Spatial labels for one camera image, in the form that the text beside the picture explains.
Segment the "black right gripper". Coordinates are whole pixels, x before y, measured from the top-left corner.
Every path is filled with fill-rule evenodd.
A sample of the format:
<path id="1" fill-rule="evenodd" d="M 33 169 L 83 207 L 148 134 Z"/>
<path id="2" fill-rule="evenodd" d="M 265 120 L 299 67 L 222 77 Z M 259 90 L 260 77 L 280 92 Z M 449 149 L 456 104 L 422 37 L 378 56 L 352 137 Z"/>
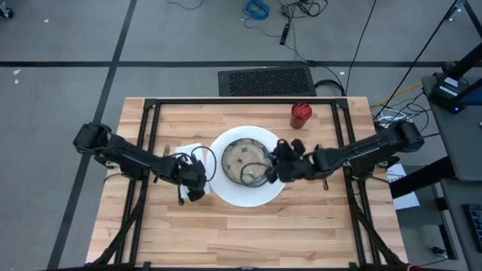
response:
<path id="1" fill-rule="evenodd" d="M 306 179 L 308 181 L 323 179 L 324 174 L 317 172 L 315 166 L 302 156 L 297 154 L 304 154 L 306 148 L 300 139 L 294 139 L 291 142 L 294 152 L 288 154 L 281 154 L 273 152 L 270 155 L 271 164 L 265 170 L 265 177 L 273 184 L 276 181 L 282 183 L 291 183 L 296 180 Z M 280 139 L 277 142 L 278 152 L 290 152 L 291 147 L 285 139 Z"/>

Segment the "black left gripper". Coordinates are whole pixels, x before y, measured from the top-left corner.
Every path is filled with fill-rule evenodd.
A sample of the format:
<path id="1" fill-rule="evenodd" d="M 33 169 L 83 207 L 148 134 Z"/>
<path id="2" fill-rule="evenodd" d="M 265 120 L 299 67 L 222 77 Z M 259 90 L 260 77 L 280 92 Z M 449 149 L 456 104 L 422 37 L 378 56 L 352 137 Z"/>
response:
<path id="1" fill-rule="evenodd" d="M 179 164 L 178 183 L 190 189 L 188 198 L 191 202 L 201 199 L 206 195 L 204 191 L 206 185 L 206 170 L 203 163 L 195 159 L 191 163 L 181 161 Z"/>

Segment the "white cloth napkin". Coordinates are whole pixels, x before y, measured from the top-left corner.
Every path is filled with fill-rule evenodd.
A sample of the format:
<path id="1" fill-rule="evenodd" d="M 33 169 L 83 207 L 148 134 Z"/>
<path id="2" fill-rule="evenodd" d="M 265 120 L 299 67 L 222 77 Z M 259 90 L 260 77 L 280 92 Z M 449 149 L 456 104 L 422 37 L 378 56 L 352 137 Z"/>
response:
<path id="1" fill-rule="evenodd" d="M 196 143 L 196 144 L 192 144 L 192 145 L 185 145 L 185 146 L 177 147 L 176 150 L 175 150 L 175 153 L 178 154 L 178 158 L 180 159 L 180 162 L 184 161 L 184 162 L 191 163 L 195 159 L 197 159 L 197 160 L 200 160 L 205 167 L 205 157 L 204 157 L 203 149 L 204 149 L 204 147 L 200 143 Z M 190 189 L 188 189 L 187 187 L 185 187 L 183 185 L 181 185 L 181 189 L 182 189 L 183 199 L 189 200 L 188 192 L 190 191 Z M 209 178 L 206 175 L 206 185 L 204 187 L 204 191 L 206 192 L 206 194 L 209 194 L 210 190 L 211 189 L 210 189 L 210 186 L 209 186 Z"/>

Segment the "red patterned cup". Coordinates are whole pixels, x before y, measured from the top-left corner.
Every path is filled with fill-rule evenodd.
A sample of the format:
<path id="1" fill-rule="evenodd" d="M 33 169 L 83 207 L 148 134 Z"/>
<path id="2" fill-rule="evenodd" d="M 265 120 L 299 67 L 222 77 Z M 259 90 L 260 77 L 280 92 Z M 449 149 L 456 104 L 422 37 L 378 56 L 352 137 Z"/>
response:
<path id="1" fill-rule="evenodd" d="M 312 116 L 313 110 L 305 102 L 297 102 L 291 107 L 290 125 L 294 129 L 301 129 Z"/>

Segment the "black perforated computer case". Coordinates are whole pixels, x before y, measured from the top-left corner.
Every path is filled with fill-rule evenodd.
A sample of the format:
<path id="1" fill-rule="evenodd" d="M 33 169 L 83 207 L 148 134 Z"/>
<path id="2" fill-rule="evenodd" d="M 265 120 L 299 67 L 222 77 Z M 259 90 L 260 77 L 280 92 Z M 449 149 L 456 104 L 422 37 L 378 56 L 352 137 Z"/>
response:
<path id="1" fill-rule="evenodd" d="M 219 96 L 316 96 L 304 65 L 218 72 Z"/>

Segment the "white power strip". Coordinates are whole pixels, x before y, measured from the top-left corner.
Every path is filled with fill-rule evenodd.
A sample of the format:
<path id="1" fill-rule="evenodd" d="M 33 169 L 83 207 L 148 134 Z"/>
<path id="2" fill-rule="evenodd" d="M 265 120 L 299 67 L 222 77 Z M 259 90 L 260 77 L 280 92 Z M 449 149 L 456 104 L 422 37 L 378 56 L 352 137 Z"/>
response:
<path id="1" fill-rule="evenodd" d="M 388 126 L 392 122 L 399 121 L 399 120 L 408 120 L 410 122 L 410 114 L 404 113 L 403 111 L 386 108 L 380 112 L 380 115 L 377 117 L 377 122 L 381 124 L 381 126 Z"/>

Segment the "black power strip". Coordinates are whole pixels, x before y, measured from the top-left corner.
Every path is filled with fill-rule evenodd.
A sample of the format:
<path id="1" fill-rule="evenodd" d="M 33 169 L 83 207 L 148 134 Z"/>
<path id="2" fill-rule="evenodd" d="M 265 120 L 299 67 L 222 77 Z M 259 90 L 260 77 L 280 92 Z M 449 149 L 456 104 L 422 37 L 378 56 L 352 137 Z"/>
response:
<path id="1" fill-rule="evenodd" d="M 287 40 L 290 28 L 291 28 L 291 24 L 286 23 L 285 26 L 284 26 L 280 41 L 279 41 L 280 45 L 286 45 L 286 40 Z"/>

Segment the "white paper sheet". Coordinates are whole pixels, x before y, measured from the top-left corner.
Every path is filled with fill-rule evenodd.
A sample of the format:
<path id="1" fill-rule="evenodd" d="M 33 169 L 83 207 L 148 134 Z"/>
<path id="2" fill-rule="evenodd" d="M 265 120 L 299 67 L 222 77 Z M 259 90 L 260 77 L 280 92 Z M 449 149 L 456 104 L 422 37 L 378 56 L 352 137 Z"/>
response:
<path id="1" fill-rule="evenodd" d="M 397 163 L 386 170 L 386 178 L 390 184 L 405 177 L 406 175 L 407 174 L 400 163 Z M 419 200 L 414 192 L 411 192 L 404 196 L 400 196 L 399 198 L 394 198 L 393 204 L 396 210 L 409 209 L 420 206 Z"/>

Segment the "black desk leg bar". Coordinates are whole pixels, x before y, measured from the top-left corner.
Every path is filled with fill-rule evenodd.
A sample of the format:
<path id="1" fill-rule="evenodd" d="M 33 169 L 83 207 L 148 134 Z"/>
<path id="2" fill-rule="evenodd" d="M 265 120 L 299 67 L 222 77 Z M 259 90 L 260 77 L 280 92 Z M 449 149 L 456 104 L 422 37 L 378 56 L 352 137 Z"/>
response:
<path id="1" fill-rule="evenodd" d="M 444 157 L 392 182 L 389 187 L 392 198 L 396 199 L 454 176 L 450 158 Z"/>

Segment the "black mini computer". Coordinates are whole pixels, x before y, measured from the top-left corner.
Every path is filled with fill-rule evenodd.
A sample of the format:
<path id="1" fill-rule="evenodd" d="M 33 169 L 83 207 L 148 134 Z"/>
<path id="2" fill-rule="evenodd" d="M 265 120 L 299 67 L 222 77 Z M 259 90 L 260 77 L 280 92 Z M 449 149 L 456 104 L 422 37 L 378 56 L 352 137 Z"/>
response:
<path id="1" fill-rule="evenodd" d="M 429 101 L 451 114 L 458 114 L 467 106 L 482 105 L 482 78 L 441 78 L 431 89 Z"/>

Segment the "grey desk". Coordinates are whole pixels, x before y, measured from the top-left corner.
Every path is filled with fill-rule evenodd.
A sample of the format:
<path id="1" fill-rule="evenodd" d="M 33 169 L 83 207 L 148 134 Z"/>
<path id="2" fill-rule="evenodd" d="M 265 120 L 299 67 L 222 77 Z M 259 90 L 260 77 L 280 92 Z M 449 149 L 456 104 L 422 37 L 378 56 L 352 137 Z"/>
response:
<path id="1" fill-rule="evenodd" d="M 482 271 L 482 252 L 477 250 L 473 230 L 470 229 L 462 208 L 465 204 L 482 205 L 482 181 L 445 178 L 440 181 L 440 185 L 468 270 Z"/>
<path id="2" fill-rule="evenodd" d="M 482 105 L 451 114 L 429 102 L 441 139 L 460 181 L 482 181 Z"/>

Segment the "black keyboard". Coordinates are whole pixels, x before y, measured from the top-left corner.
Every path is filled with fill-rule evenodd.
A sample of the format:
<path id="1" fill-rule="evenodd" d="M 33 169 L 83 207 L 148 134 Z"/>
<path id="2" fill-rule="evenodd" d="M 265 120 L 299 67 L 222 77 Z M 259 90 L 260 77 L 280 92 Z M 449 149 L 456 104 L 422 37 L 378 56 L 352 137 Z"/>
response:
<path id="1" fill-rule="evenodd" d="M 468 222 L 472 241 L 479 253 L 482 253 L 482 205 L 463 204 L 462 209 Z"/>

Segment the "black stand leg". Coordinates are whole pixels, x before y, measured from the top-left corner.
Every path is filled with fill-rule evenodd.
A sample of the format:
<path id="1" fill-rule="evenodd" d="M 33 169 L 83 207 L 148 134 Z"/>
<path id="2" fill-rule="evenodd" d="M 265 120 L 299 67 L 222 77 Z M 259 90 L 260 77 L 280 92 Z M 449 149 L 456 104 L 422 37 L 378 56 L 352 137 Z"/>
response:
<path id="1" fill-rule="evenodd" d="M 445 21 L 452 21 L 455 13 L 465 11 L 478 35 L 482 38 L 482 22 L 479 21 L 468 0 L 455 0 L 444 16 Z"/>

